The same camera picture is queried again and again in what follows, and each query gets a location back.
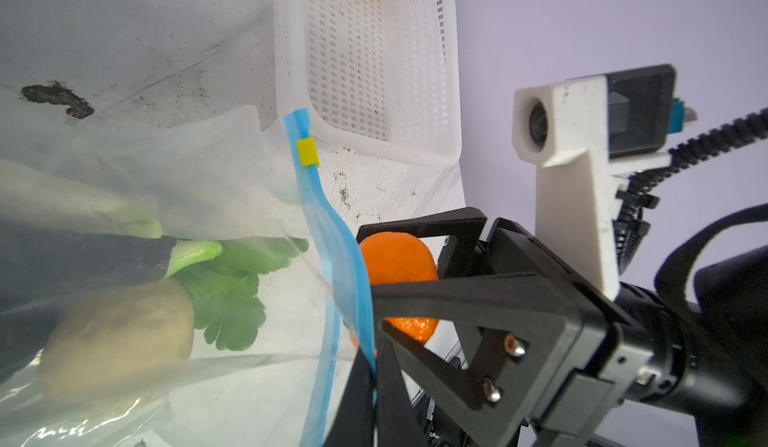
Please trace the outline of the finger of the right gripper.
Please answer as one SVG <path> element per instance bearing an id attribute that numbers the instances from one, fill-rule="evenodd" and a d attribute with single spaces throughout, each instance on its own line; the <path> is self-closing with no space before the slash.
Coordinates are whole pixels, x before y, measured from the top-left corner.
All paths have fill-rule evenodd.
<path id="1" fill-rule="evenodd" d="M 407 233 L 419 239 L 445 236 L 447 243 L 437 262 L 438 277 L 460 278 L 472 275 L 486 222 L 487 217 L 479 209 L 464 207 L 413 219 L 363 225 L 358 229 L 356 240 L 361 243 L 382 232 Z"/>

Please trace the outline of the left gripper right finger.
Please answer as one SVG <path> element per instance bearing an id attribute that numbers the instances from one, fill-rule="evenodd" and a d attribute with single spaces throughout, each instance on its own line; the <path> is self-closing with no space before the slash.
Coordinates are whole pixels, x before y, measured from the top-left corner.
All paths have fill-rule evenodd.
<path id="1" fill-rule="evenodd" d="M 398 358 L 388 338 L 378 344 L 376 365 L 378 446 L 427 446 L 408 396 Z"/>

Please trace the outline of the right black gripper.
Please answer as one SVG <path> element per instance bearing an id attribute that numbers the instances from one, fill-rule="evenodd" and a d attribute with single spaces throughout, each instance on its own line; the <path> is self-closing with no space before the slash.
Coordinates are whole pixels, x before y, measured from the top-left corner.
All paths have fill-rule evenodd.
<path id="1" fill-rule="evenodd" d="M 703 248 L 741 224 L 718 220 L 670 255 L 654 291 L 626 284 L 610 301 L 500 219 L 471 276 L 375 286 L 373 310 L 403 370 L 483 446 L 507 444 L 526 420 L 544 445 L 572 446 L 624 399 L 695 417 L 702 444 L 754 444 L 746 422 L 767 397 L 765 349 L 712 302 L 680 297 Z M 452 323 L 467 368 L 393 328 L 395 317 Z"/>

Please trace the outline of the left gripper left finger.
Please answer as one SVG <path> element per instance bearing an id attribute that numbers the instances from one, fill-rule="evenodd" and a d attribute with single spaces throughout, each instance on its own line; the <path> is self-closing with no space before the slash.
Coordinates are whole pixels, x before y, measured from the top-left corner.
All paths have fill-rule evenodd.
<path id="1" fill-rule="evenodd" d="M 374 391 L 370 364 L 358 350 L 324 447 L 373 446 Z"/>

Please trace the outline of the orange tangerine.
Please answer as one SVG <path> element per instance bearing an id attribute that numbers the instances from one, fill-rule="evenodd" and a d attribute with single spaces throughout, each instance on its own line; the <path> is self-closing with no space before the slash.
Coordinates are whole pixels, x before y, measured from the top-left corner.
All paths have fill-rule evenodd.
<path id="1" fill-rule="evenodd" d="M 360 244 L 371 285 L 431 282 L 438 279 L 429 248 L 417 237 L 401 232 L 380 232 Z M 424 346 L 439 321 L 431 318 L 387 318 L 397 330 Z"/>

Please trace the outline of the white radish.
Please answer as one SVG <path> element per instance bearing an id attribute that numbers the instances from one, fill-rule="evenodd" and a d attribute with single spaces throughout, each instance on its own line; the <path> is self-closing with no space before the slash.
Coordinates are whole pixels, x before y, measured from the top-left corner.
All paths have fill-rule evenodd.
<path id="1" fill-rule="evenodd" d="M 1 162 L 3 220 L 80 234 L 171 237 L 155 214 L 134 199 L 9 160 Z M 220 256 L 168 278 L 190 294 L 194 326 L 205 341 L 220 351 L 240 351 L 255 342 L 266 321 L 266 308 L 257 298 L 261 278 L 288 267 L 309 243 L 295 237 L 218 242 Z"/>

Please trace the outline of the clear zip top bag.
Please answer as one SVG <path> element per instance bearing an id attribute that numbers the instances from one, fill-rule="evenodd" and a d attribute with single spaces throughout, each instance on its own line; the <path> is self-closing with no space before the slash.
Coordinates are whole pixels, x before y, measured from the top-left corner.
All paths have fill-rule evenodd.
<path id="1" fill-rule="evenodd" d="M 370 330 L 314 117 L 1 122 L 1 442 L 319 446 Z"/>

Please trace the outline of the beige potato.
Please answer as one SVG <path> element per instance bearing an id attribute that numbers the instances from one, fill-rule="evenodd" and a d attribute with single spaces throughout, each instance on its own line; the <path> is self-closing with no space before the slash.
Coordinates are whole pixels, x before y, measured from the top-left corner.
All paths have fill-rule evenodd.
<path id="1" fill-rule="evenodd" d="M 42 350 L 41 389 L 64 400 L 185 361 L 193 332 L 191 298 L 173 279 L 89 292 L 64 313 Z"/>

